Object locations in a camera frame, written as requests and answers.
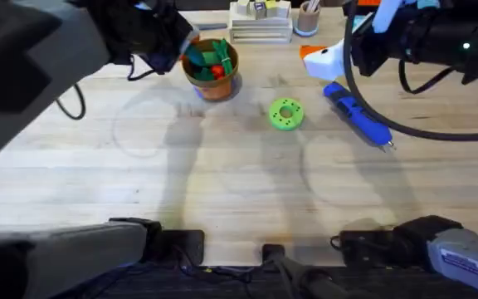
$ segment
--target green ring toy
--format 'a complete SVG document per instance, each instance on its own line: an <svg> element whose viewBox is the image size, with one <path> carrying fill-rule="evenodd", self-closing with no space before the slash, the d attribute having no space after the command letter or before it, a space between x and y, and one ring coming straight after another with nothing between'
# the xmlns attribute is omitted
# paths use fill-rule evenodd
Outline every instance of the green ring toy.
<svg viewBox="0 0 478 299"><path fill-rule="evenodd" d="M294 130L304 120L304 109L297 100L280 98L275 100L269 109L269 121L278 130Z"/></svg>

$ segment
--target wooden table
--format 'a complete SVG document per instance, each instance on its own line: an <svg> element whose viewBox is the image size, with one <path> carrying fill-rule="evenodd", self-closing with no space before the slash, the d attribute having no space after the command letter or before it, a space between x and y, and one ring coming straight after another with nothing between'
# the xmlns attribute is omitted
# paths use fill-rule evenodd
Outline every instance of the wooden table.
<svg viewBox="0 0 478 299"><path fill-rule="evenodd" d="M189 12L225 22L227 12ZM107 66L83 80L89 112L68 120L52 105L0 153L0 229L102 223L113 216L159 220L206 232L206 264L251 265L263 243L284 243L302 262L340 264L328 238L422 215L455 219L478 232L478 143L394 133L398 150L365 144L310 78L300 44L332 45L340 9L324 9L319 33L290 45L234 45L242 88L220 104L200 100L180 65L130 83ZM226 31L204 32L223 37ZM410 96L389 61L361 91L379 111L418 128L478 131L478 81L455 74ZM439 66L409 66L422 84ZM278 97L299 100L306 120L293 132L267 121ZM76 107L74 91L63 96Z"/></svg>

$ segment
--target white box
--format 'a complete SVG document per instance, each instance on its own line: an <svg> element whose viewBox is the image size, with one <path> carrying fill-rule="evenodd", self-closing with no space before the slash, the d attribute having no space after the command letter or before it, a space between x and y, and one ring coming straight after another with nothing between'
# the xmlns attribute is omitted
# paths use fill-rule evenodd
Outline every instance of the white box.
<svg viewBox="0 0 478 299"><path fill-rule="evenodd" d="M278 17L289 17L290 11L290 2L289 1L279 1L277 2L278 5Z"/></svg>
<svg viewBox="0 0 478 299"><path fill-rule="evenodd" d="M228 31L232 43L289 43L292 38L292 18L267 17L256 20L256 14L250 9L248 15L237 13L236 2L230 3Z"/></svg>
<svg viewBox="0 0 478 299"><path fill-rule="evenodd" d="M250 0L238 0L237 1L237 13L243 16L247 16L250 8Z"/></svg>

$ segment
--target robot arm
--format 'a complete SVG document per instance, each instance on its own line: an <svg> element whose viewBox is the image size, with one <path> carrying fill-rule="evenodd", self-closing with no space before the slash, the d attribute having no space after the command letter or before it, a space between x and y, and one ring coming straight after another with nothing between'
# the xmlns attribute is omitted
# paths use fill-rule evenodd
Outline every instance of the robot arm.
<svg viewBox="0 0 478 299"><path fill-rule="evenodd" d="M421 267L478 289L478 234L438 216L414 219L392 231L343 231L349 267Z"/></svg>
<svg viewBox="0 0 478 299"><path fill-rule="evenodd" d="M0 2L0 150L107 63L129 65L139 55L158 74L173 68L195 30L164 1L138 3Z"/></svg>

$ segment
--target blue handle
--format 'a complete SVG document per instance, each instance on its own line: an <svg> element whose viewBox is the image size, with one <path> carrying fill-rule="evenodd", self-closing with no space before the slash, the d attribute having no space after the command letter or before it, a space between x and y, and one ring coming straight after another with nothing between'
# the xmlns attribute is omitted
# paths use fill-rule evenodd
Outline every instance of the blue handle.
<svg viewBox="0 0 478 299"><path fill-rule="evenodd" d="M324 88L324 96L329 97L343 115L359 128L374 144L387 145L392 141L392 135L386 125L377 122L368 115L354 96L337 82Z"/></svg>

